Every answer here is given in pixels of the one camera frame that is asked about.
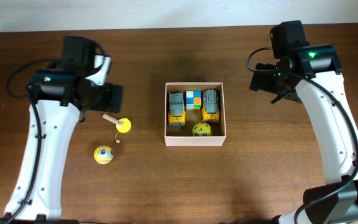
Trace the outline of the yellow grey toy truck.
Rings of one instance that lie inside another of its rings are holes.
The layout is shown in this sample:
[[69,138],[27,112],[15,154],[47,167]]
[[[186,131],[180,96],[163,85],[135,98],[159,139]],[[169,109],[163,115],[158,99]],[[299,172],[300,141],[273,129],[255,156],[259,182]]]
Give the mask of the yellow grey toy truck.
[[184,126],[186,124],[186,111],[183,93],[169,93],[169,126]]

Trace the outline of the colourful puzzle cube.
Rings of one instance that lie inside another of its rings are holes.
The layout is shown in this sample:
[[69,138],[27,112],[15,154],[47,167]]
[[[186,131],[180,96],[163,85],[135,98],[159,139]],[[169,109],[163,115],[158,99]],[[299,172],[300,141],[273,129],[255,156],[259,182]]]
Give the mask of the colourful puzzle cube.
[[200,110],[202,105],[201,91],[186,91],[186,110]]

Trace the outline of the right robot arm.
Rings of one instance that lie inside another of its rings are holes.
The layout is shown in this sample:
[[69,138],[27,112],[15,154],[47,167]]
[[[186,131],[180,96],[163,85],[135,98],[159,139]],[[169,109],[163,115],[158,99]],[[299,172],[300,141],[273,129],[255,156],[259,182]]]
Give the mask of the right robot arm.
[[325,184],[308,189],[303,203],[274,223],[358,221],[358,130],[344,90],[342,65],[332,45],[311,45],[300,21],[270,30],[276,64],[252,67],[250,89],[276,100],[302,103],[310,117],[323,160]]

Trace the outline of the yellow ball blue letters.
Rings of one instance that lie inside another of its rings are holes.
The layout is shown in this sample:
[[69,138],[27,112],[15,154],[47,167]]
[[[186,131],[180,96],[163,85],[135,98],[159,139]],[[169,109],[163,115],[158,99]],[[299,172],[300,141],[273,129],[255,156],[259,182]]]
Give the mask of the yellow ball blue letters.
[[193,136],[212,136],[212,127],[208,123],[197,123],[192,128]]

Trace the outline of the yellow grey toy loader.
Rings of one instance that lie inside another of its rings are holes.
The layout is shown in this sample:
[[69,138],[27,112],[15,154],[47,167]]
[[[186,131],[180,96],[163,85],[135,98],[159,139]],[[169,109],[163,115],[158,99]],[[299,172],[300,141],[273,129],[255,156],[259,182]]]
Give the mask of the yellow grey toy loader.
[[216,90],[205,90],[202,94],[201,119],[207,123],[219,123],[220,110],[218,106],[218,93]]

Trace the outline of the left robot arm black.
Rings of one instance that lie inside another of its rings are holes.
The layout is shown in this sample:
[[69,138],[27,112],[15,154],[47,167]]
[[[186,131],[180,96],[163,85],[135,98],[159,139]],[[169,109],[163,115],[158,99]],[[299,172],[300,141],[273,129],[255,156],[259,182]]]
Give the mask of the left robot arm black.
[[62,56],[47,62],[21,95],[30,101],[29,133],[0,223],[76,223],[61,218],[62,178],[73,131],[89,111],[121,110],[123,87],[105,81],[112,59],[96,41],[66,36]]

